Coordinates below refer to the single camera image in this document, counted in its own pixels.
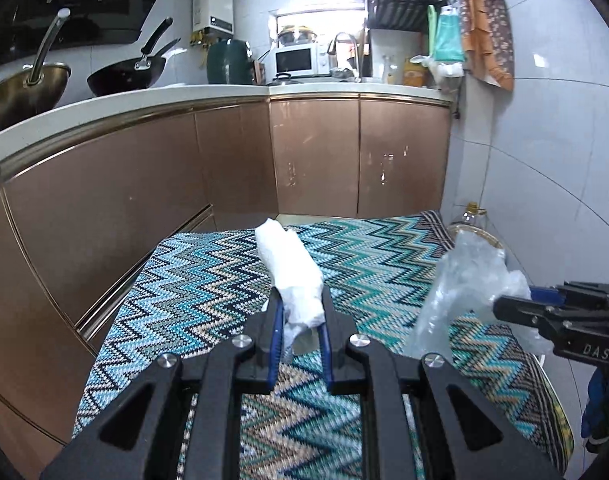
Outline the blue white gloved hand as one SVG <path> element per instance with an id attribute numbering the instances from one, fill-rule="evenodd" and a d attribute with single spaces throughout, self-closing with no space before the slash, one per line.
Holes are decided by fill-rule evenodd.
<path id="1" fill-rule="evenodd" d="M 609 441 L 609 373 L 597 368 L 588 384 L 581 436 L 589 453 L 599 454 Z"/>

